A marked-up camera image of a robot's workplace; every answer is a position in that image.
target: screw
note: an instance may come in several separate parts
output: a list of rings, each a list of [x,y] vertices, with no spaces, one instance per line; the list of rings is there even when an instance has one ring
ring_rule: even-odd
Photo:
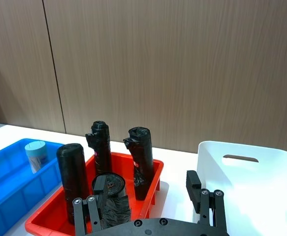
[[[167,225],[168,220],[166,220],[165,218],[161,218],[161,220],[159,220],[159,223],[160,223],[161,225]]]
[[[141,220],[136,220],[134,222],[135,227],[140,227],[142,225],[142,221]]]
[[[217,195],[217,196],[222,196],[222,195],[223,195],[223,192],[221,192],[221,191],[219,190],[219,191],[216,192],[216,195]]]
[[[204,194],[204,195],[206,195],[206,194],[208,194],[209,192],[208,192],[208,190],[204,189],[204,190],[201,191],[201,193]]]
[[[74,200],[74,203],[75,204],[79,204],[81,202],[81,199],[76,199],[76,200]]]
[[[91,201],[94,201],[95,197],[91,196],[89,197],[88,201],[91,202]]]

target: light blue container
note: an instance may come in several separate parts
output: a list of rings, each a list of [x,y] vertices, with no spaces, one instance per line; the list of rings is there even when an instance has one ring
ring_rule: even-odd
[[[0,150],[0,236],[61,182],[56,152],[62,144],[45,142],[48,163],[33,174],[24,147],[34,141]]]

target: white table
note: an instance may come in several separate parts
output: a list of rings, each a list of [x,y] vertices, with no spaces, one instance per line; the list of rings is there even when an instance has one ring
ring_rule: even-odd
[[[0,150],[23,138],[39,139],[62,144],[80,143],[84,148],[86,161],[94,153],[93,149],[88,147],[85,137],[82,136],[0,124]],[[111,141],[110,147],[113,152],[129,154],[129,151],[123,143]],[[154,147],[153,158],[162,161],[164,163],[164,168],[160,176],[160,191],[156,194],[156,205],[152,208],[150,218],[166,217],[192,222],[193,206],[186,190],[186,171],[197,169],[198,155],[195,153]],[[25,231],[25,221],[55,192],[56,189],[40,201],[5,235],[30,236],[31,234]]]

